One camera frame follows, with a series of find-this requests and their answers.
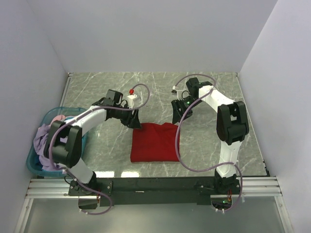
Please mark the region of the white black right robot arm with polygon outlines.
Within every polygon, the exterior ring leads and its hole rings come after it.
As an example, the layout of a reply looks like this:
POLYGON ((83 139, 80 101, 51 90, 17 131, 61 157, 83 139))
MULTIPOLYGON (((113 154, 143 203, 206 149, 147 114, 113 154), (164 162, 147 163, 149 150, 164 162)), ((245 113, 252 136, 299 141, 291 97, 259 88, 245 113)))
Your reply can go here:
POLYGON ((186 90, 172 87, 172 93, 177 96, 171 102, 173 107, 172 123, 177 124, 175 135, 175 152, 180 159, 178 138, 183 121, 192 116, 192 109, 204 102, 217 114, 216 133, 221 142, 219 163, 213 166, 215 170, 213 188, 223 194, 227 190, 242 184, 236 180, 238 155, 240 146, 249 133, 249 123, 246 106, 243 101, 234 101, 216 89, 216 80, 200 82, 199 74, 187 75, 186 90))

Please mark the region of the red t-shirt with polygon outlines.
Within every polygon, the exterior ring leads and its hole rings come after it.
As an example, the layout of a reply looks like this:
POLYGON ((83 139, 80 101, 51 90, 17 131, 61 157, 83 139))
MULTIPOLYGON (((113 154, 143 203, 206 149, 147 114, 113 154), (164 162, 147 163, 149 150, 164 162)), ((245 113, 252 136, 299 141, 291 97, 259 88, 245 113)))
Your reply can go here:
POLYGON ((133 129, 130 161, 178 162, 175 152, 177 126, 142 123, 140 129, 133 129))

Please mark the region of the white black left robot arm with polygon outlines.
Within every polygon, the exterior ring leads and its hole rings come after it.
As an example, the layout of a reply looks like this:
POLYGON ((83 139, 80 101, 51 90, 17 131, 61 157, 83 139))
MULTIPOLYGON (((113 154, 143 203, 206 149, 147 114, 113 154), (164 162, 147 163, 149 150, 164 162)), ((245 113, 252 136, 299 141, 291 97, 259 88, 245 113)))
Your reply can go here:
POLYGON ((82 159, 83 136, 94 127, 114 118, 130 129, 140 129, 137 99, 134 90, 124 97, 121 92, 108 90, 105 97, 93 103, 86 111, 72 119, 54 121, 49 130, 43 154, 51 166, 64 170, 80 182, 80 189, 92 195, 97 189, 97 177, 82 159))

